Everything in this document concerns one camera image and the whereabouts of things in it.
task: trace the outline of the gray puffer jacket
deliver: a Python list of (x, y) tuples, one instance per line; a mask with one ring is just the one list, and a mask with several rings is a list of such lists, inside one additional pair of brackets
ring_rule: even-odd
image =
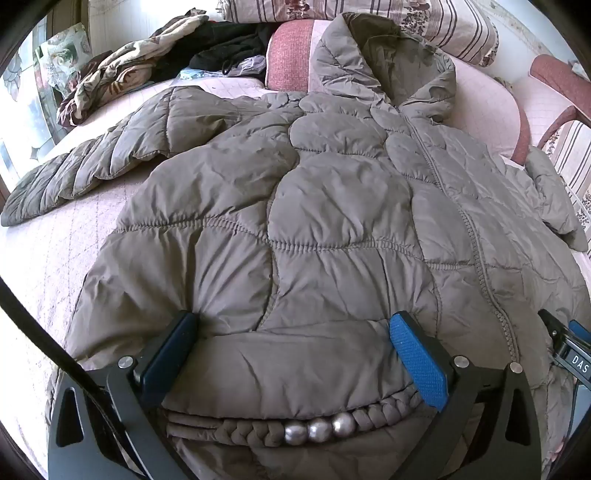
[[(584, 233), (548, 158), (532, 149), (525, 171), (507, 167), (440, 125), (453, 63), (390, 20), (337, 17), (313, 67), (325, 93), (171, 88), (21, 182), (4, 225), (169, 158), (89, 271), (67, 350), (102, 367), (196, 312), (163, 428), (200, 478), (380, 480), (433, 417), (388, 338), (408, 310), (452, 355), (522, 363), (547, 464), (572, 379), (552, 366), (537, 312), (591, 318), (569, 251), (586, 249)], [(289, 420), (340, 412), (350, 438), (284, 443)]]

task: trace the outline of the silver ball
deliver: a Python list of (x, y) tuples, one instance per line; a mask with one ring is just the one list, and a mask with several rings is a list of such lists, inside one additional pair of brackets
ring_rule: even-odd
[(308, 438), (311, 442), (325, 442), (331, 435), (332, 425), (328, 420), (318, 417), (308, 422)]
[(129, 355), (122, 356), (121, 358), (119, 358), (119, 361), (117, 362), (117, 365), (119, 365), (119, 368), (129, 368), (133, 364), (134, 364), (134, 358)]
[(509, 365), (509, 368), (511, 368), (511, 371), (515, 374), (520, 374), (523, 371), (523, 367), (518, 364), (517, 362), (511, 362), (511, 365)]
[(458, 355), (457, 357), (455, 357), (453, 359), (453, 362), (456, 364), (456, 367), (458, 368), (466, 368), (468, 365), (470, 365), (470, 361), (462, 355)]
[(290, 420), (285, 424), (284, 439), (288, 445), (302, 445), (308, 439), (308, 428), (299, 420)]
[(357, 428), (355, 418), (348, 411), (337, 413), (332, 417), (332, 424), (333, 432), (339, 438), (346, 438), (353, 435), (353, 432)]

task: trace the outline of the jacket sleeve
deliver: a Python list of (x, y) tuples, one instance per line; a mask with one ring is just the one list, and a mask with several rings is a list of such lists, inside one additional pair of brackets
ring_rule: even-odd
[(264, 102), (230, 101), (196, 86), (162, 91), (136, 112), (25, 175), (11, 193), (2, 226), (22, 223), (77, 199), (141, 162), (198, 147), (239, 121), (264, 111)]
[(541, 197), (542, 220), (573, 250), (586, 252), (587, 238), (577, 218), (564, 183), (548, 156), (539, 148), (530, 147), (525, 171), (534, 181)]

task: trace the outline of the wall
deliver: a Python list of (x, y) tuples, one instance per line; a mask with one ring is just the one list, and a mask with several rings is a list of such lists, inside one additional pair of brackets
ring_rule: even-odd
[(565, 62), (577, 58), (550, 20), (528, 0), (495, 1), (522, 22), (550, 50), (554, 57)]
[(560, 33), (528, 0), (473, 0), (499, 31), (499, 50), (490, 67), (482, 69), (508, 82), (528, 74), (540, 54), (568, 62), (576, 57)]

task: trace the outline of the striped pillow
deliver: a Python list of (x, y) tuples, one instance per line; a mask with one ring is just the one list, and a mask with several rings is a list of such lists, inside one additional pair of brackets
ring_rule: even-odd
[(591, 128), (578, 120), (566, 122), (543, 150), (563, 178), (574, 211), (591, 240)]
[(483, 67), (494, 61), (499, 47), (495, 26), (472, 0), (220, 0), (218, 8), (224, 20), (241, 23), (332, 20), (343, 12), (380, 15)]

